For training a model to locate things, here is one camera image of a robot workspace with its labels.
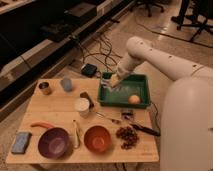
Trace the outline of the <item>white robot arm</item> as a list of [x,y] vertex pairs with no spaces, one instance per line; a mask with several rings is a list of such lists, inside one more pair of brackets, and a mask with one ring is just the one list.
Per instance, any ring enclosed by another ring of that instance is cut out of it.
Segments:
[[173,80],[161,116],[160,171],[213,171],[213,68],[157,50],[134,36],[110,85],[117,86],[144,61]]

